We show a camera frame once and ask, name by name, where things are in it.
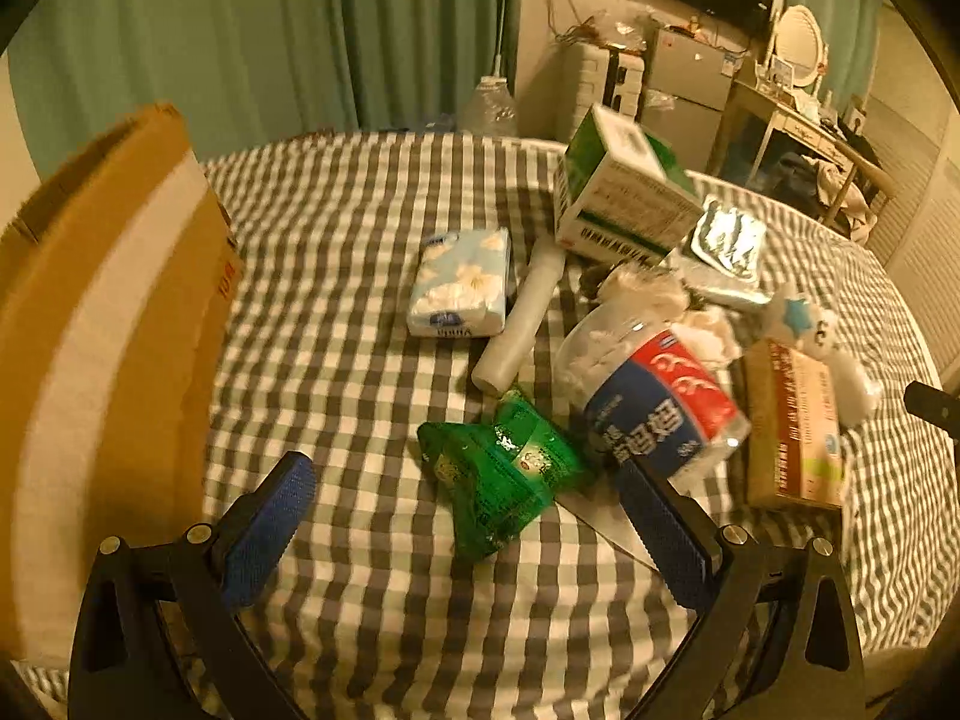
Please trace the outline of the amoxicillin capsule box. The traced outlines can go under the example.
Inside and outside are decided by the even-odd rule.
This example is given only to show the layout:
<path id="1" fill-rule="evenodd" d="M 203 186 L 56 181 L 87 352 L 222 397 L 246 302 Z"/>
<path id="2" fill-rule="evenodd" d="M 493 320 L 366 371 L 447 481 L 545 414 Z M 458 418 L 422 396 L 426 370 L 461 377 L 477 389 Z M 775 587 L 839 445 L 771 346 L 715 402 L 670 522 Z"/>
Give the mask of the amoxicillin capsule box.
<path id="1" fill-rule="evenodd" d="M 839 511 L 844 461 L 828 367 L 769 338 L 743 359 L 750 419 L 747 504 Z"/>

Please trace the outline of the crushed plastic water bottle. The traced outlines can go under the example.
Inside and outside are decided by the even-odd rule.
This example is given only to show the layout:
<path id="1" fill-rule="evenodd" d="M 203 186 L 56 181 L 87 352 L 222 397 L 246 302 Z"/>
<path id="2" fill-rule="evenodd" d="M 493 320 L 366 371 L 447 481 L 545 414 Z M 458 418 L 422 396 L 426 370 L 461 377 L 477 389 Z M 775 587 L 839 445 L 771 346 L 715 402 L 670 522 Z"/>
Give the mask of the crushed plastic water bottle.
<path id="1" fill-rule="evenodd" d="M 555 364 L 604 458 L 646 460 L 681 491 L 742 447 L 750 422 L 662 314 L 628 298 L 589 312 Z"/>

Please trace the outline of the green snack bag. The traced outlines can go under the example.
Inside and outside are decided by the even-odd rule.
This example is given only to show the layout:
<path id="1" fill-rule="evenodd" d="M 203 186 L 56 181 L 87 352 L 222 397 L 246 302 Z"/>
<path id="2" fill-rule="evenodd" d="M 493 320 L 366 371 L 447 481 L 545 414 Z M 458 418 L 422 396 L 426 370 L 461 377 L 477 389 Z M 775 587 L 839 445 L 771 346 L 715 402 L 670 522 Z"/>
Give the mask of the green snack bag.
<path id="1" fill-rule="evenodd" d="M 511 543 L 568 491 L 596 479 L 594 465 L 511 388 L 487 422 L 425 422 L 421 458 L 449 499 L 455 554 L 478 562 Z"/>

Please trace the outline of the green white medicine box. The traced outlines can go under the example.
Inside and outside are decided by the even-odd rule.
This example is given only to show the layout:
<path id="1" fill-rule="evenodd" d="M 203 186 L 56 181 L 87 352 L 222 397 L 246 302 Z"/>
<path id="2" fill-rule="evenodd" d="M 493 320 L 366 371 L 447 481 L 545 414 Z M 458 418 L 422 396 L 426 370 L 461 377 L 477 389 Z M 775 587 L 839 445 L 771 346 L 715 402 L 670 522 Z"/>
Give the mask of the green white medicine box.
<path id="1" fill-rule="evenodd" d="M 553 186 L 553 234 L 601 263 L 658 265 L 703 215 L 674 151 L 610 107 L 594 104 L 563 153 Z"/>

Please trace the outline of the white louvred wardrobe doors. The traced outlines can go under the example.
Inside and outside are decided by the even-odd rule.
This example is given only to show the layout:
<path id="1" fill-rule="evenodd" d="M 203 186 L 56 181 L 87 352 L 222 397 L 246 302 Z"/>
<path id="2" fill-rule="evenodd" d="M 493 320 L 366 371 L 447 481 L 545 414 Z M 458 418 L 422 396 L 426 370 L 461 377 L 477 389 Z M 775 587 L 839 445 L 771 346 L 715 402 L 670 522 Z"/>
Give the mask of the white louvred wardrobe doors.
<path id="1" fill-rule="evenodd" d="M 895 182 L 869 239 L 923 332 L 942 387 L 958 388 L 958 106 L 900 11 L 878 14 L 866 137 Z"/>

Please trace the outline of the wooden chair with clothes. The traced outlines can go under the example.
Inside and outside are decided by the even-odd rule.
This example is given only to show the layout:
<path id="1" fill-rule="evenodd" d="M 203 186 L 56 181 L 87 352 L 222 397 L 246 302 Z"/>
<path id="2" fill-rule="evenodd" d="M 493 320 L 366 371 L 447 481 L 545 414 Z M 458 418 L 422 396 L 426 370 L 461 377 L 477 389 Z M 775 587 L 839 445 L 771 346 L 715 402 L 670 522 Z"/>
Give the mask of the wooden chair with clothes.
<path id="1" fill-rule="evenodd" d="M 896 193 L 893 177 L 855 149 L 841 148 L 848 167 L 833 161 L 788 153 L 771 174 L 773 199 L 823 224 L 855 244 L 866 245 L 878 222 L 872 208 L 878 195 Z"/>

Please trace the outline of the crumpled white tissue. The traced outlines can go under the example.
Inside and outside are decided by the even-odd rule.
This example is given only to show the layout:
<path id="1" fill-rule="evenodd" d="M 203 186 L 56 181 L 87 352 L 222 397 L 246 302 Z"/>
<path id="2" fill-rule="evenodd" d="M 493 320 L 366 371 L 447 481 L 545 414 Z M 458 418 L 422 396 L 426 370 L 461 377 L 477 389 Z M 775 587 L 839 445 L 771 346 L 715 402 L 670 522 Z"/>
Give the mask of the crumpled white tissue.
<path id="1" fill-rule="evenodd" d="M 695 307 L 685 284 L 672 271 L 641 270 L 633 263 L 622 263 L 601 282 L 597 301 L 640 309 L 667 323 L 675 337 L 711 371 L 726 369 L 742 356 L 726 312 L 717 305 Z"/>

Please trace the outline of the white dressing table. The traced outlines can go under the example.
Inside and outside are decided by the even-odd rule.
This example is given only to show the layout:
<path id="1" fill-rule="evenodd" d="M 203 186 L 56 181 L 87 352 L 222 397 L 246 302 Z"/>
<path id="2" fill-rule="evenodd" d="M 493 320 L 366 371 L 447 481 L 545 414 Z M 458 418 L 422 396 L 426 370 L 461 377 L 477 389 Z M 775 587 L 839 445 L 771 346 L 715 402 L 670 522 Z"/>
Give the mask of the white dressing table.
<path id="1" fill-rule="evenodd" d="M 853 167 L 848 151 L 839 135 L 812 124 L 770 94 L 734 82 L 706 172 L 745 188 L 762 188 L 786 153 L 812 156 L 848 172 Z"/>

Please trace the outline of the oval vanity mirror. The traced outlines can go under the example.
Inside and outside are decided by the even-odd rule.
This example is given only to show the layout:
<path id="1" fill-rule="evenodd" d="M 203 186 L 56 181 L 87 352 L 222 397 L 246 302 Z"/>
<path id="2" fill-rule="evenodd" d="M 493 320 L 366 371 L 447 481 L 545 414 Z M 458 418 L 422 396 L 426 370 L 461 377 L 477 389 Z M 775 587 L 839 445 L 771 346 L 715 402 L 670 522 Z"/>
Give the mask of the oval vanity mirror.
<path id="1" fill-rule="evenodd" d="M 793 67 L 794 86 L 807 88 L 817 81 L 825 59 L 825 41 L 810 8 L 791 5 L 781 13 L 775 31 L 775 55 Z"/>

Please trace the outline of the small grey fridge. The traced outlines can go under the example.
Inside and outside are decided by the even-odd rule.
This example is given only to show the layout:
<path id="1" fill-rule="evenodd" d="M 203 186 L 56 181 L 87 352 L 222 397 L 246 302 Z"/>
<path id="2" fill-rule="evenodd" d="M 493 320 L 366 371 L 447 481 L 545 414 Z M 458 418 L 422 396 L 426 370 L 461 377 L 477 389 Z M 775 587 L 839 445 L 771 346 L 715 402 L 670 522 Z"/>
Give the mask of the small grey fridge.
<path id="1" fill-rule="evenodd" d="M 731 91 L 736 59 L 661 28 L 644 75 L 641 127 L 667 143 L 680 164 L 704 172 Z"/>

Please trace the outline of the white plastic roll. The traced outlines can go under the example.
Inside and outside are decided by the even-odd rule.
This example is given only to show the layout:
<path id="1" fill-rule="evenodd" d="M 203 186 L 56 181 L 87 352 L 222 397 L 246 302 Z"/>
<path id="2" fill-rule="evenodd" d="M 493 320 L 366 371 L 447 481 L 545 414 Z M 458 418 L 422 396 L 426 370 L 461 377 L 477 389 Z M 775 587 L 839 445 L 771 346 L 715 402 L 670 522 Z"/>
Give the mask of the white plastic roll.
<path id="1" fill-rule="evenodd" d="M 565 263 L 565 251 L 552 238 L 540 238 L 535 243 L 505 328 L 490 340 L 473 368 L 473 385 L 483 394 L 501 397 L 511 387 L 534 348 L 553 291 L 565 273 Z"/>

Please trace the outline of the green curtain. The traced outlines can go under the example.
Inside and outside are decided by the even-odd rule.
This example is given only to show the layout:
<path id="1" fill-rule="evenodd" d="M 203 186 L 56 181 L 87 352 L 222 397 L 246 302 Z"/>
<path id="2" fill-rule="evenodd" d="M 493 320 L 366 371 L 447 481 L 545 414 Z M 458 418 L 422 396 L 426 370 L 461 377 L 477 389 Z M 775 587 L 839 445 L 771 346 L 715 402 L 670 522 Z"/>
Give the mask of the green curtain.
<path id="1" fill-rule="evenodd" d="M 866 98 L 877 54 L 882 0 L 788 0 L 788 4 L 811 10 L 828 47 L 822 94 L 833 93 L 839 112 L 851 99 Z"/>
<path id="2" fill-rule="evenodd" d="M 448 132 L 516 62 L 517 0 L 39 0 L 8 49 L 26 149 L 52 174 L 140 107 L 201 158 L 306 133 Z"/>

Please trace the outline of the white suitcase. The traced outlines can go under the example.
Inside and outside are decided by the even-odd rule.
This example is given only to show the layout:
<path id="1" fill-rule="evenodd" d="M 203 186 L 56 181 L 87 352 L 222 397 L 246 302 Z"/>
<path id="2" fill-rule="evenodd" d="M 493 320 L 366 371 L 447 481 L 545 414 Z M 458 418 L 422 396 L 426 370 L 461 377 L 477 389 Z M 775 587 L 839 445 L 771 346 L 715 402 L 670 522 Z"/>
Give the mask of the white suitcase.
<path id="1" fill-rule="evenodd" d="M 567 142 L 594 104 L 636 121 L 643 96 L 644 60 L 619 49 L 574 43 L 563 49 L 556 138 Z"/>

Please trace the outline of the light blue tissue pack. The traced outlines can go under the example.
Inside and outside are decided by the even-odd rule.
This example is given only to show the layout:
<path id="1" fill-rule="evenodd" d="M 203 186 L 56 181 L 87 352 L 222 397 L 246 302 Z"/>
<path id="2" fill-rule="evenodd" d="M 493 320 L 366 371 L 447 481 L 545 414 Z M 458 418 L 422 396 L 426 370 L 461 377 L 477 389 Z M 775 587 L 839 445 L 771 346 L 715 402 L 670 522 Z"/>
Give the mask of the light blue tissue pack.
<path id="1" fill-rule="evenodd" d="M 420 338 L 488 338 L 503 332 L 511 241 L 505 227 L 460 229 L 423 244 L 407 307 Z"/>

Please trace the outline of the large clear water jug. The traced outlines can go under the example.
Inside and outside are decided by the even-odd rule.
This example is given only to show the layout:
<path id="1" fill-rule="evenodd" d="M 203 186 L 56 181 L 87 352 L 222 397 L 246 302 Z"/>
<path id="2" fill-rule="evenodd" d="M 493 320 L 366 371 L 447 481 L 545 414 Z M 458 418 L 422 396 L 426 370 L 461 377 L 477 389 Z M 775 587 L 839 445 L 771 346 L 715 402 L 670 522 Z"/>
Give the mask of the large clear water jug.
<path id="1" fill-rule="evenodd" d="M 462 132 L 478 137 L 516 137 L 516 101 L 503 76 L 482 76 L 457 117 Z"/>

